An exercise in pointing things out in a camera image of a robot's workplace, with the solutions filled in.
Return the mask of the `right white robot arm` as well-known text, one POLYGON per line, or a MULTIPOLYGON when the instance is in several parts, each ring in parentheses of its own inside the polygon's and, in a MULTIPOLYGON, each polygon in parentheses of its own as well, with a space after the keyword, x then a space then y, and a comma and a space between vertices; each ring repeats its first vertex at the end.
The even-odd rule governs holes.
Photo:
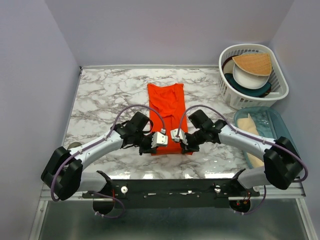
POLYGON ((180 127, 170 132, 183 153, 197 152, 204 143, 224 144, 263 161, 263 166, 240 170, 235 174, 230 191, 236 196, 243 195, 255 186, 272 185, 286 190, 301 172, 307 172, 293 144, 283 136, 273 139, 243 131, 229 123, 224 116, 212 121, 201 109, 191 114, 189 120, 197 129, 194 133, 186 133, 180 127))

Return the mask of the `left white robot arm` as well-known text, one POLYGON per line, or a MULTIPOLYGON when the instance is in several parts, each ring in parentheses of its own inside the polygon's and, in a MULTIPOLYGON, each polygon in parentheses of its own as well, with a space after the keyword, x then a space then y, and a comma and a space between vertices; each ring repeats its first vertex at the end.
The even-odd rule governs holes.
POLYGON ((103 156, 126 147, 137 147, 139 154, 156 152, 158 132, 145 130, 152 120, 141 112, 123 123, 114 124, 110 131, 84 145, 54 150, 40 179, 50 188, 54 201, 64 201, 77 192, 94 191, 104 198, 110 194, 111 179, 102 171, 84 170, 103 156))

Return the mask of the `orange t shirt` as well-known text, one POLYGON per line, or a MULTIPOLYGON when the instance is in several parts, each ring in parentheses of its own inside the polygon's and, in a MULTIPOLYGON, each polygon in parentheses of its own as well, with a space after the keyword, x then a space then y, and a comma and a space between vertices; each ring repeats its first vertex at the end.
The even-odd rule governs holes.
POLYGON ((181 118, 186 110, 184 85, 175 83, 169 86, 157 86, 149 83, 147 92, 149 107, 161 115, 168 135, 168 145, 166 147, 158 147, 154 155, 180 154, 182 148, 179 143, 172 140, 170 131, 177 129, 180 121, 182 121, 181 130, 185 133, 188 131, 187 118, 181 118))

